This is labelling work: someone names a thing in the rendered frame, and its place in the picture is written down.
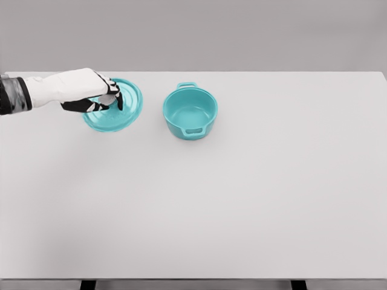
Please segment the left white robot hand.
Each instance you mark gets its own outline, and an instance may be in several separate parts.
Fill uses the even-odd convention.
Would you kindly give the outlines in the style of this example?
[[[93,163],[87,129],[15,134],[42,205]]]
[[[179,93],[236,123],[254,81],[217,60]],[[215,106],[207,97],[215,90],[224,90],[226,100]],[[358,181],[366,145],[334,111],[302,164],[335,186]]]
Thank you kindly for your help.
[[[58,89],[62,109],[89,113],[105,111],[115,103],[123,110],[123,95],[113,79],[90,68],[65,71],[57,76],[62,81]]]

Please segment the teal pot lid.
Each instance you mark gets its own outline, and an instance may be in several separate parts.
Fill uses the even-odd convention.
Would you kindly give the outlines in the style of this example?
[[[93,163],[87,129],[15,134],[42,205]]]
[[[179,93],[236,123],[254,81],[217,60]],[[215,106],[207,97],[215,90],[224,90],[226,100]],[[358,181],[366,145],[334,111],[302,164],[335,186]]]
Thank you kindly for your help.
[[[133,123],[141,113],[143,96],[137,85],[126,79],[113,78],[118,84],[123,96],[123,109],[117,102],[110,104],[105,111],[95,111],[82,114],[84,122],[95,131],[117,132]]]

